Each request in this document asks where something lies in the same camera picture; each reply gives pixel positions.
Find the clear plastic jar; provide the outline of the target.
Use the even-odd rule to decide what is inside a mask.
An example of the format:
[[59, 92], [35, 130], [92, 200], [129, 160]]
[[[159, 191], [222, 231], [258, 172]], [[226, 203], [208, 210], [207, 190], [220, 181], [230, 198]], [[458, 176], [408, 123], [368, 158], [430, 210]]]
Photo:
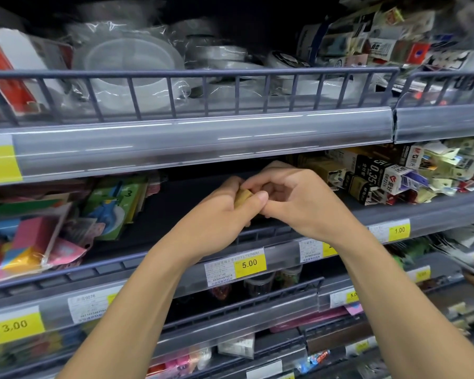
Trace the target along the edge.
[[275, 272], [265, 273], [245, 279], [244, 287], [251, 297], [258, 297], [271, 292]]
[[300, 280], [302, 268], [302, 265], [297, 265], [289, 268], [284, 268], [276, 272], [274, 279], [278, 287], [281, 289], [285, 289], [297, 285]]

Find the person's right hand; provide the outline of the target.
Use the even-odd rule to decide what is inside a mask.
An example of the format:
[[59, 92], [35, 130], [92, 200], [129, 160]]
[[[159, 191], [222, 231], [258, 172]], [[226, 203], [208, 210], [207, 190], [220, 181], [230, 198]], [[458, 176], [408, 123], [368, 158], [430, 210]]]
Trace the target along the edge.
[[288, 224], [301, 235], [332, 247], [350, 244], [367, 229], [314, 171], [301, 170], [300, 205], [266, 205], [261, 214]]

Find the person's right forearm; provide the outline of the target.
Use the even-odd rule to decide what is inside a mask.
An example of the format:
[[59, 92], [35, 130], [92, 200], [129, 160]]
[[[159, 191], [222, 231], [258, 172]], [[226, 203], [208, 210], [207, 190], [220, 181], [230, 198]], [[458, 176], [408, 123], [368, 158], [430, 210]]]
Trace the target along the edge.
[[365, 227], [328, 243], [344, 262], [392, 379], [474, 379], [474, 345]]

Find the flat pink case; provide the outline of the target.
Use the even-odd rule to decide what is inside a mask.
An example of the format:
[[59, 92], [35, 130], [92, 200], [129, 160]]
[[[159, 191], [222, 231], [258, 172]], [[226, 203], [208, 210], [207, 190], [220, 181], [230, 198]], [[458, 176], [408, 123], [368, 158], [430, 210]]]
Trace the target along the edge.
[[278, 333], [282, 331], [291, 330], [299, 326], [312, 325], [315, 323], [319, 323], [326, 320], [332, 320], [347, 315], [351, 315], [351, 313], [345, 307], [338, 307], [334, 309], [329, 309], [327, 311], [316, 312], [298, 317], [296, 319], [288, 320], [286, 322], [270, 327], [269, 331], [271, 333]]

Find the small white box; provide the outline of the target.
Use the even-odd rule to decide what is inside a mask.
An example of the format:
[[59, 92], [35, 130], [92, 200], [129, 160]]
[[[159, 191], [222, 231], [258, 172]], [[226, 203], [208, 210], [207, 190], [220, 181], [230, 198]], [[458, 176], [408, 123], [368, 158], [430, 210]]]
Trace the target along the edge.
[[217, 345], [217, 352], [220, 355], [234, 356], [246, 359], [254, 359], [255, 333], [234, 338], [232, 340]]

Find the pile of small pale packets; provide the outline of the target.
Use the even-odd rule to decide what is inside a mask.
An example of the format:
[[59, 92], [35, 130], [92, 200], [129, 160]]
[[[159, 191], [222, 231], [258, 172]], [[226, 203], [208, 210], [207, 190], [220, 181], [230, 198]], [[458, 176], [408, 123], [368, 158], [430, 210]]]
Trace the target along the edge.
[[407, 194], [409, 203], [430, 203], [436, 196], [452, 197], [474, 191], [474, 137], [415, 142], [419, 148], [413, 161], [427, 186]]

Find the person's left forearm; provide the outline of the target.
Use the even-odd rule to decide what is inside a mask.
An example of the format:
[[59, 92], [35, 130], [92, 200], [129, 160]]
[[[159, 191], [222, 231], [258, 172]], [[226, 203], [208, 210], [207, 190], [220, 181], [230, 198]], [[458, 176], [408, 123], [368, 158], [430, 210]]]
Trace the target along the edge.
[[234, 239], [222, 233], [163, 237], [56, 379], [145, 379], [181, 276]]

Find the green printed packet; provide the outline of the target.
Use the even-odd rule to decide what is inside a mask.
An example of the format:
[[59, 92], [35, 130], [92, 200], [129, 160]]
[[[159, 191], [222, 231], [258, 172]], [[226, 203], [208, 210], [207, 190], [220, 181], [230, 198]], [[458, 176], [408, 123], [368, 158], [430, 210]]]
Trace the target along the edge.
[[115, 241], [132, 223], [149, 178], [146, 175], [109, 176], [98, 180], [87, 198], [82, 217], [94, 219], [103, 230], [96, 241]]

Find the pink packets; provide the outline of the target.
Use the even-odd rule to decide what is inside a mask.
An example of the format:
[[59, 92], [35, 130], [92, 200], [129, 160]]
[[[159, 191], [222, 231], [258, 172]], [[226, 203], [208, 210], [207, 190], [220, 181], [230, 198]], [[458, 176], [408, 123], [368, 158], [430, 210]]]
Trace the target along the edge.
[[145, 379], [179, 379], [204, 370], [212, 358], [212, 348], [205, 348], [165, 363], [150, 366]]

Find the grey shelf with price rail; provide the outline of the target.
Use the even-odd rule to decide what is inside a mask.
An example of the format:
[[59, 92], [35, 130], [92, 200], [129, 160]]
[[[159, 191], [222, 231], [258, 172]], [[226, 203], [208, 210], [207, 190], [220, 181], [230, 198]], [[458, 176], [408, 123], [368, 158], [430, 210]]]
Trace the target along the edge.
[[[188, 210], [211, 192], [219, 182], [221, 182], [221, 177], [166, 182], [158, 194], [146, 200], [145, 210], [139, 214], [136, 222], [125, 229], [119, 240], [95, 245], [89, 252], [88, 260], [84, 260], [81, 265], [93, 264], [95, 261], [106, 259], [128, 259], [129, 255], [133, 258], [139, 256], [141, 258], [140, 264], [152, 245], [167, 230], [170, 230]], [[374, 205], [364, 207], [352, 197], [345, 197], [343, 201], [355, 217], [362, 224], [368, 226], [409, 218], [411, 236], [413, 237], [429, 235], [474, 222], [474, 192], [461, 193], [454, 197], [437, 197], [431, 203], [417, 205], [397, 203], [393, 206]], [[189, 271], [194, 271], [195, 266], [201, 265], [204, 267], [205, 263], [246, 253], [257, 248], [265, 249], [267, 271], [240, 280], [300, 265], [298, 242], [304, 239], [282, 222], [266, 220], [261, 217], [256, 218], [253, 220], [251, 227], [243, 230], [229, 247], [188, 268], [179, 280], [173, 297], [190, 294], [187, 287], [191, 284], [188, 283], [187, 276]], [[60, 275], [61, 271], [63, 270], [41, 274]], [[38, 280], [41, 274], [0, 282], [0, 291], [4, 292], [6, 287], [19, 285], [22, 280]], [[213, 292], [217, 289], [221, 290], [231, 283], [208, 288], [206, 274], [204, 278], [195, 278], [195, 281], [198, 280], [204, 282], [204, 290], [209, 289]]]
[[[99, 319], [74, 325], [68, 298], [121, 286], [138, 266], [139, 256], [106, 259], [67, 269], [60, 275], [41, 274], [0, 291], [0, 314], [38, 305], [46, 332], [0, 345], [0, 379], [42, 379], [56, 376], [94, 330]], [[364, 312], [271, 333], [269, 328], [298, 317], [329, 310], [331, 293], [352, 287], [336, 256], [308, 263], [299, 283], [285, 289], [274, 280], [270, 293], [251, 297], [244, 280], [215, 292], [203, 289], [203, 266], [188, 272], [189, 295], [175, 297], [150, 366], [212, 348], [209, 365], [194, 377], [234, 373], [253, 359], [220, 355], [217, 345], [255, 333], [254, 360], [293, 360], [369, 337]]]

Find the white shelf label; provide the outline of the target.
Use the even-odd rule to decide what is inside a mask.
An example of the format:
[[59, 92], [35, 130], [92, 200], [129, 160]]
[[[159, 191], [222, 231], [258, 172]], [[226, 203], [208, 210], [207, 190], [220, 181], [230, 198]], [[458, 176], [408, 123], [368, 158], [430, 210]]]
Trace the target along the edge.
[[283, 373], [283, 371], [283, 361], [282, 359], [277, 359], [246, 371], [246, 379], [268, 379]]
[[104, 288], [68, 298], [73, 324], [79, 325], [101, 318], [122, 287]]

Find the stack of clear plastic containers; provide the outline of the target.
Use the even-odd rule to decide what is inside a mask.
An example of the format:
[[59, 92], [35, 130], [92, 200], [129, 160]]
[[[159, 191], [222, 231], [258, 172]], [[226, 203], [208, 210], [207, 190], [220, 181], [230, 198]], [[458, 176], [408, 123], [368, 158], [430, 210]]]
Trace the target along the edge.
[[72, 69], [109, 72], [89, 82], [102, 113], [134, 114], [165, 109], [189, 94], [184, 78], [164, 76], [184, 70], [184, 58], [167, 40], [139, 32], [99, 32], [74, 51]]

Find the person's left hand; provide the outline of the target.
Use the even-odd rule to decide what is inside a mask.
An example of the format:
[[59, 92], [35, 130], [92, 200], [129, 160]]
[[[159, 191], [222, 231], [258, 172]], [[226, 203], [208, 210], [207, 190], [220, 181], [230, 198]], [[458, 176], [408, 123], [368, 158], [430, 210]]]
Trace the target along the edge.
[[243, 205], [234, 209], [242, 180], [230, 177], [209, 194], [151, 249], [158, 267], [179, 271], [229, 246], [253, 218], [243, 218]]

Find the pink and blue block packet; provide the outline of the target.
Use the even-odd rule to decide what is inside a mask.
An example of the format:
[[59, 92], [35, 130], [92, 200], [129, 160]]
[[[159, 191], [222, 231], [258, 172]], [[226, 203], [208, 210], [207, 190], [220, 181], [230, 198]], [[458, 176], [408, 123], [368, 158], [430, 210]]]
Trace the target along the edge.
[[105, 224], [72, 209], [59, 198], [0, 203], [0, 282], [66, 267], [91, 248]]

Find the pile of black refill boxes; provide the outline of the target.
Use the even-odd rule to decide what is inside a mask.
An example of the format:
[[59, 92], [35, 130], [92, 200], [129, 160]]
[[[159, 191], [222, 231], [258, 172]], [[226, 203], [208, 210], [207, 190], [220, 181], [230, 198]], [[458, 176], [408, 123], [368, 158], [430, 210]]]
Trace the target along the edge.
[[395, 159], [379, 151], [386, 146], [357, 146], [287, 156], [300, 169], [314, 171], [334, 191], [345, 191], [360, 204], [393, 205], [398, 195], [419, 191], [429, 180], [418, 169], [423, 151], [407, 146], [405, 152], [392, 153]]

